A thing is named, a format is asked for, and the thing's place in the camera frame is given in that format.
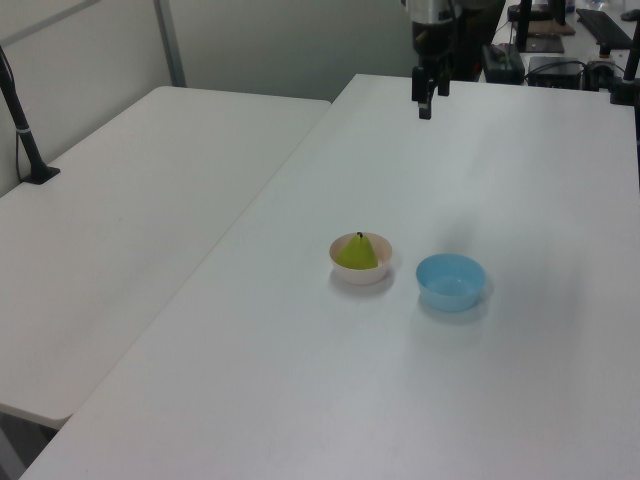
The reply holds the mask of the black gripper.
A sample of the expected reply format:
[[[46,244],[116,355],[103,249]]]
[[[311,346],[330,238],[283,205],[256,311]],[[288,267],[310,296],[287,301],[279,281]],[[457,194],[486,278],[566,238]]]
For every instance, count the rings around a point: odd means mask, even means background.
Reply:
[[[453,22],[423,24],[411,22],[412,46],[418,55],[419,66],[412,70],[411,99],[418,105],[419,118],[430,120],[431,79],[427,71],[444,68],[453,55]],[[439,96],[450,94],[450,72],[442,70],[437,80]]]

